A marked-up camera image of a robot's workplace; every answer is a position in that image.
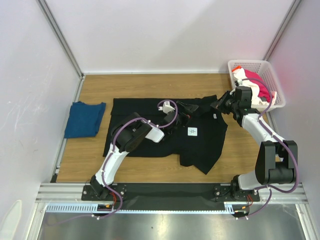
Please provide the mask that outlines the black t shirt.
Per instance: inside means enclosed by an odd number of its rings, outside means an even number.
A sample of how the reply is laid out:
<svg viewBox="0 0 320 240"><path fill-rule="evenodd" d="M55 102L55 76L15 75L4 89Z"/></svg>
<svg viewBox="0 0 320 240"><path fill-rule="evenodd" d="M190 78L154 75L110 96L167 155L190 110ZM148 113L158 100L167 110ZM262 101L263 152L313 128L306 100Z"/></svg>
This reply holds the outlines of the black t shirt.
<svg viewBox="0 0 320 240"><path fill-rule="evenodd" d="M103 156L106 157L112 140L112 129L132 113L162 125L165 114L158 110L159 98L115 98L110 113L108 133ZM165 134L159 143L144 140L129 157L163 158L179 155L181 166L195 166L208 174L222 154L228 125L221 112L211 107L217 96L203 98L176 98L177 104L197 105L193 114L187 114L187 121Z"/></svg>

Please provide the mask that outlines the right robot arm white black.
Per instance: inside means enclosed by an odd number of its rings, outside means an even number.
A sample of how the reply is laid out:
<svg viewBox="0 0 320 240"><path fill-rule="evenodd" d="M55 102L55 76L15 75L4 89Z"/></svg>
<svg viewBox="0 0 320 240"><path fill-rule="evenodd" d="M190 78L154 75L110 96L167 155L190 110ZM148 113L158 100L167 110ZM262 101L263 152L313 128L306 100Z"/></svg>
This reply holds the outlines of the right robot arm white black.
<svg viewBox="0 0 320 240"><path fill-rule="evenodd" d="M211 103L215 110L232 114L259 145L254 171L236 176L237 184L230 188L230 195L236 201L247 197L248 190L257 192L267 188L289 194L300 182L297 143L284 139L266 124L262 113L252 107L252 96L250 87L237 86Z"/></svg>

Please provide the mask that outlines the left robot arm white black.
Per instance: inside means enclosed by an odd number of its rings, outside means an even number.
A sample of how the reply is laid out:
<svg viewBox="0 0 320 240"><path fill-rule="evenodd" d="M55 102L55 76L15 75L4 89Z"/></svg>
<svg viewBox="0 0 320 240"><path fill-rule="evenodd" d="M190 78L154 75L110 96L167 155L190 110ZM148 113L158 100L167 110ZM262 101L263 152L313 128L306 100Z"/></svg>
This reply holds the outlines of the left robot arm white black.
<svg viewBox="0 0 320 240"><path fill-rule="evenodd" d="M134 112L121 121L111 131L108 154L99 171L89 181L83 197L90 200L105 201L111 192L116 172L124 158L133 152L145 139L156 144L168 138L181 126L185 126L200 107L182 101L165 99L157 104L159 111L165 114L160 124L155 124Z"/></svg>

